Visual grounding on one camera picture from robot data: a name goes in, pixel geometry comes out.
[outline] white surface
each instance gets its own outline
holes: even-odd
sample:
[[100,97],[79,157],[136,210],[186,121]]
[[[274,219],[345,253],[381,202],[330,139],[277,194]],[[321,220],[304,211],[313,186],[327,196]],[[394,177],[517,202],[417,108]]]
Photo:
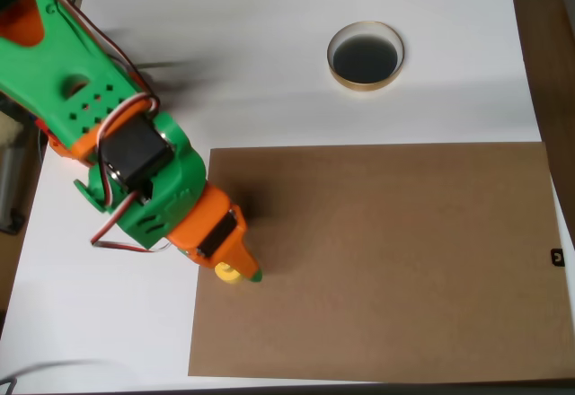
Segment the white surface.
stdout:
[[[540,140],[512,0],[84,0],[83,8],[137,63],[184,62],[150,71],[178,83],[163,100],[206,161],[225,146]],[[326,64],[335,32],[362,20],[389,23],[406,43],[400,76],[370,94],[340,87]],[[100,362],[24,377],[16,391],[269,384],[187,377],[197,268],[175,250],[92,249],[102,216],[75,190],[77,177],[83,167],[48,152],[0,376],[92,359]]]

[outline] cardboard sheet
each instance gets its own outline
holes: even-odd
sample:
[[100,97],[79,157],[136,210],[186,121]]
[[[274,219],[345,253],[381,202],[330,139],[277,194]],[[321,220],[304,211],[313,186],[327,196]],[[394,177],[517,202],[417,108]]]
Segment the cardboard sheet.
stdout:
[[260,284],[201,268],[190,375],[575,377],[540,143],[212,150]]

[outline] green plastic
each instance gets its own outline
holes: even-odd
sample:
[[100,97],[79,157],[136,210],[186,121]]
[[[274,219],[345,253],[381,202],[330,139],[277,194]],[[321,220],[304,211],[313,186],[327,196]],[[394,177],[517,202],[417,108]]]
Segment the green plastic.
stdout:
[[[0,92],[43,119],[70,148],[120,100],[140,90],[60,3],[36,4],[44,39],[22,47],[0,38]],[[85,86],[67,97],[78,83]]]
[[263,278],[263,273],[261,272],[261,269],[258,269],[258,272],[256,272],[252,278],[250,278],[250,281],[253,281],[253,283],[260,283],[261,279]]
[[[172,145],[174,157],[150,180],[154,186],[152,198],[144,205],[133,204],[118,221],[129,236],[149,249],[176,227],[196,205],[206,185],[206,166],[191,147],[188,137],[167,113],[154,118],[160,134]],[[98,166],[90,168],[89,186],[75,185],[99,211],[103,210],[103,188]],[[114,203],[109,212],[125,197],[120,188],[114,189]]]

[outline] round container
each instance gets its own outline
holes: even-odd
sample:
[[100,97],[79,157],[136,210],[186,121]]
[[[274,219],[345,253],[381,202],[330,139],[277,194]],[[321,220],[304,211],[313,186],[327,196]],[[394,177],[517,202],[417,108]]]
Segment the round container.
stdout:
[[354,22],[335,33],[327,47],[332,75],[360,92],[388,85],[402,70],[404,58],[402,38],[382,22]]

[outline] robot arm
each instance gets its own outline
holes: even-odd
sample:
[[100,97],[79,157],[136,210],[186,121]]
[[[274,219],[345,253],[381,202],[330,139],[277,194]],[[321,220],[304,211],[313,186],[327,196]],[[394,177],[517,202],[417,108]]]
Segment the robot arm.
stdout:
[[[111,214],[93,245],[147,251],[166,237],[202,266],[261,280],[243,246],[240,208],[207,183],[198,153],[157,112],[159,100],[125,54],[68,0],[0,0],[0,58],[0,92],[45,124],[60,155],[89,166],[88,185],[75,185]],[[114,224],[139,246],[101,241]]]

